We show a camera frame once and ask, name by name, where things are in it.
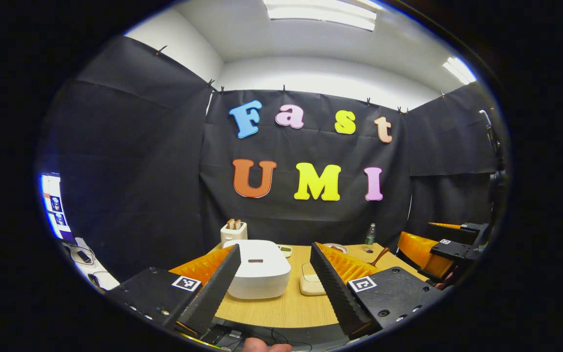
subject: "table surface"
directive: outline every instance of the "table surface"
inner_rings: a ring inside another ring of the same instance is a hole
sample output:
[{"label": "table surface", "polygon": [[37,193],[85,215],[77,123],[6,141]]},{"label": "table surface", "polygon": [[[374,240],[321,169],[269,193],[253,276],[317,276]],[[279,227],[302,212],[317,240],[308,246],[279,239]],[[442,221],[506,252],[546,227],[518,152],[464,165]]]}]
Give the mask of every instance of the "table surface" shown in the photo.
[{"label": "table surface", "polygon": [[[305,296],[299,290],[301,267],[310,261],[311,247],[308,245],[289,245],[292,255],[287,258],[290,263],[290,278],[283,295],[270,299],[238,299],[229,294],[221,302],[216,316],[237,323],[266,326],[270,328],[310,328],[312,326],[337,324],[338,319],[333,312],[327,295]],[[345,245],[348,254],[364,262],[372,262],[384,249],[374,243],[373,253],[364,251],[363,244]],[[221,249],[221,244],[210,250],[210,253]],[[394,266],[401,267],[422,281],[425,276],[418,274],[414,268],[391,252],[386,253],[376,263],[378,269],[385,270]]]}]

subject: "small dish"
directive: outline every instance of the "small dish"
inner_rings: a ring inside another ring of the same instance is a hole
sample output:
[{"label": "small dish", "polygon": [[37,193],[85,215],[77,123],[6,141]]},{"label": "small dish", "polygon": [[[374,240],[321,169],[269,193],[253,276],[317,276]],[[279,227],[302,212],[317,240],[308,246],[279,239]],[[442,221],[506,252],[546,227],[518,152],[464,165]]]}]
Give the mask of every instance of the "small dish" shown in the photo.
[{"label": "small dish", "polygon": [[337,243],[323,243],[323,245],[326,245],[327,247],[330,248],[338,248],[339,250],[342,250],[342,253],[347,254],[349,253],[349,250],[341,244],[337,244]]}]

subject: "wooden spoon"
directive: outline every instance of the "wooden spoon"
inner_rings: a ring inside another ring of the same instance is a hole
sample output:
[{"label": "wooden spoon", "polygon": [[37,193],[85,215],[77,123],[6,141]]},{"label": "wooden spoon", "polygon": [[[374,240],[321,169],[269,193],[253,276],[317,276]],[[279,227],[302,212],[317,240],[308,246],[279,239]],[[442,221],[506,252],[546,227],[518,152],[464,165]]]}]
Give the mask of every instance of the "wooden spoon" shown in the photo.
[{"label": "wooden spoon", "polygon": [[377,267],[377,265],[375,265],[375,264],[377,264],[379,259],[381,259],[384,256],[384,254],[386,254],[389,251],[390,251],[389,248],[385,247],[384,249],[382,249],[382,252],[380,252],[380,254],[377,256],[377,259],[375,259],[372,263],[369,263],[369,264],[374,266],[374,267]]}]

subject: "computer monitor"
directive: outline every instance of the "computer monitor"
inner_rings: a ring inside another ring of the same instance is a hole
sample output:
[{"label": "computer monitor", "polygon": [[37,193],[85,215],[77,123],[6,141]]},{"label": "computer monitor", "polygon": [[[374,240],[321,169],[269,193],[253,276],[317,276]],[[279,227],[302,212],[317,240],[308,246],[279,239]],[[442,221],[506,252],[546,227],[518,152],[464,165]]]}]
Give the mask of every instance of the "computer monitor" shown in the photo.
[{"label": "computer monitor", "polygon": [[65,216],[65,208],[60,196],[60,174],[44,172],[41,174],[40,183],[43,192],[43,204],[53,236],[62,242],[78,245]]}]

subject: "human hand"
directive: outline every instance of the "human hand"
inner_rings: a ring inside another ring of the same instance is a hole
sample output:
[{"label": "human hand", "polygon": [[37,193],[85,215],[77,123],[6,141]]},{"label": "human hand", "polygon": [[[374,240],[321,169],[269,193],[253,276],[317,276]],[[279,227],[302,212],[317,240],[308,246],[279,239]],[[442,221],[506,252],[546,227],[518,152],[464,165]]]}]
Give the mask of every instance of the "human hand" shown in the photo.
[{"label": "human hand", "polygon": [[244,352],[291,352],[292,346],[287,343],[272,345],[271,348],[258,338],[247,338],[244,341]]}]

